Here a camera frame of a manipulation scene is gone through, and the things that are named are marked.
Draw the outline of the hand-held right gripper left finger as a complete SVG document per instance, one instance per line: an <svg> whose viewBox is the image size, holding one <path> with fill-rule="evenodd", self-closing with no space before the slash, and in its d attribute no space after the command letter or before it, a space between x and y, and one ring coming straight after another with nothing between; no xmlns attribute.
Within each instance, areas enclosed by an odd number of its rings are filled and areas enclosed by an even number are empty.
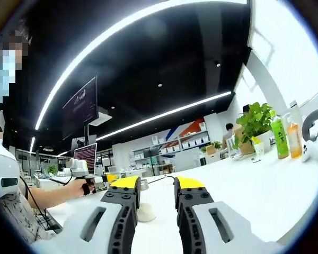
<svg viewBox="0 0 318 254"><path fill-rule="evenodd" d="M32 244L34 253L131 253L137 226L141 180L138 176L113 182L100 201L79 209L61 233Z"/></svg>

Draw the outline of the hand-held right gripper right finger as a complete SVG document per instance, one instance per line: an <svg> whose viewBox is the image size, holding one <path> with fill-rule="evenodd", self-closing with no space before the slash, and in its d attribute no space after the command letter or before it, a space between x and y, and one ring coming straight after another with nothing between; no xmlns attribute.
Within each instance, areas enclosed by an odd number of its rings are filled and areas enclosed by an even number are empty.
<svg viewBox="0 0 318 254"><path fill-rule="evenodd" d="M224 202L215 202L201 182L174 179L177 225L183 253L280 253L282 246L264 242L251 223Z"/></svg>

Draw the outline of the person's left hand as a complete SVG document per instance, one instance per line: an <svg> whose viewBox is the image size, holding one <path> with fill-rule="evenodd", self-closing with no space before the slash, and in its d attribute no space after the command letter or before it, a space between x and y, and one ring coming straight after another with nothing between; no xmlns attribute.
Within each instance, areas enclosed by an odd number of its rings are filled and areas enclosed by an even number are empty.
<svg viewBox="0 0 318 254"><path fill-rule="evenodd" d="M78 198L81 196L85 196L85 191L83 187L88 187L89 190L94 190L95 185L93 183L87 183L85 179L77 179L71 181L66 185L68 188L69 194L72 198Z"/></svg>

